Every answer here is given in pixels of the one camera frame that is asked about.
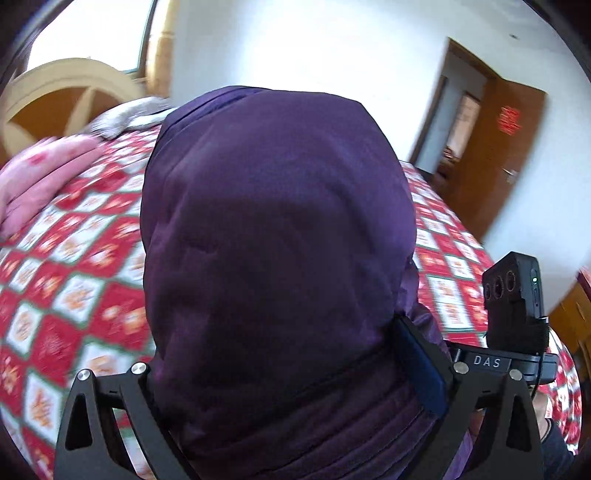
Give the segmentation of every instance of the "door frame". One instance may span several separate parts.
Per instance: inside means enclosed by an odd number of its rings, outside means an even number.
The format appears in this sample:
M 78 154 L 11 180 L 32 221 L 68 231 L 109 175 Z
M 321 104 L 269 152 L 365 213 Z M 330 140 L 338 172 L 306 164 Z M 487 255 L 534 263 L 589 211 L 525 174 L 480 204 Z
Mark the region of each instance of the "door frame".
M 415 142 L 413 153 L 410 155 L 408 159 L 409 163 L 413 165 L 417 162 L 418 156 L 420 155 L 421 150 L 424 147 L 425 140 L 427 139 L 427 134 L 433 126 L 433 118 L 435 117 L 435 113 L 437 112 L 437 108 L 439 107 L 439 102 L 441 101 L 441 97 L 443 96 L 443 90 L 447 83 L 447 78 L 443 76 L 443 67 L 450 55 L 455 55 L 456 57 L 464 60 L 468 65 L 482 73 L 487 78 L 487 83 L 501 78 L 501 76 L 497 72 L 491 69 L 486 63 L 484 63 L 480 58 L 474 55 L 470 50 L 460 45 L 454 39 L 448 37 L 447 50 L 445 52 L 445 55 L 443 56 L 443 62 L 441 63 L 439 81 L 437 82 L 437 86 L 431 97 L 431 104 L 429 105 L 429 109 L 427 110 L 427 115 L 425 116 L 423 126 L 421 127 L 421 131 L 417 137 L 417 141 Z

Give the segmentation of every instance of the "red and white checkered bedspread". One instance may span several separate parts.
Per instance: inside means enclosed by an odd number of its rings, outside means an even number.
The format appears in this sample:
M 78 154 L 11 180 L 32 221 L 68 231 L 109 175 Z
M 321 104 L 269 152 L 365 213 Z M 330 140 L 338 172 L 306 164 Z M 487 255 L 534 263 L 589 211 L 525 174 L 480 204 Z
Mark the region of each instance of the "red and white checkered bedspread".
M 51 478 L 64 401 L 75 373 L 126 371 L 148 361 L 139 237 L 144 168 L 158 128 L 124 134 L 106 155 L 0 251 L 0 410 L 25 458 Z M 486 313 L 479 279 L 491 265 L 484 250 L 422 178 L 403 164 L 417 207 L 420 299 L 449 339 L 482 344 Z M 570 355 L 552 386 L 553 416 L 573 448 L 580 393 Z M 139 445 L 121 419 L 138 471 L 149 476 Z

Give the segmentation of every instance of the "purple hood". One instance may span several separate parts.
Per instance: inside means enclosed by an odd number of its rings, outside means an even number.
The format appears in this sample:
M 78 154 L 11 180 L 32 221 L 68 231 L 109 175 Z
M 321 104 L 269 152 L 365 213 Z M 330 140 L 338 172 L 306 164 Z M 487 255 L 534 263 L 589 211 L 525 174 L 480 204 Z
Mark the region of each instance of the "purple hood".
M 204 480 L 398 478 L 434 418 L 394 360 L 393 314 L 444 344 L 417 303 L 407 181 L 360 103 L 189 102 L 150 158 L 141 233 L 155 401 Z

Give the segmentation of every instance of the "metal screw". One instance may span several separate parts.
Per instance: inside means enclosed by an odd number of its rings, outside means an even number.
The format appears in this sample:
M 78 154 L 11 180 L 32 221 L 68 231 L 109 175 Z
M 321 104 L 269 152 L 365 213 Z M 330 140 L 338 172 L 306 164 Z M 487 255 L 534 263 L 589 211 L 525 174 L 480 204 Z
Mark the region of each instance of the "metal screw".
M 86 380 L 89 376 L 90 376 L 90 370 L 86 370 L 86 369 L 80 370 L 77 375 L 78 380 L 82 380 L 82 381 Z
M 468 365 L 466 365 L 464 362 L 454 363 L 453 369 L 457 374 L 460 375 L 466 375 L 470 371 L 470 368 L 468 368 Z
M 516 370 L 515 368 L 509 372 L 509 376 L 516 381 L 519 381 L 523 378 L 522 373 L 519 370 Z
M 134 375 L 141 375 L 146 371 L 146 368 L 148 368 L 148 366 L 145 363 L 137 362 L 136 364 L 133 364 L 133 366 L 131 367 L 131 373 L 133 373 Z

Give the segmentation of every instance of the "hand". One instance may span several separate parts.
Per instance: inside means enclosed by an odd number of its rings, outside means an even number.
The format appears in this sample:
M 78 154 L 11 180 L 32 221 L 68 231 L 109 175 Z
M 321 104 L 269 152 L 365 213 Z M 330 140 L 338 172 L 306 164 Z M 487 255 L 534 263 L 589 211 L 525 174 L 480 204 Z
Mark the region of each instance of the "hand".
M 550 424 L 546 420 L 546 407 L 549 401 L 548 395 L 537 391 L 532 402 L 534 404 L 535 420 L 538 423 L 538 431 L 540 432 L 540 440 L 546 436 L 550 429 Z

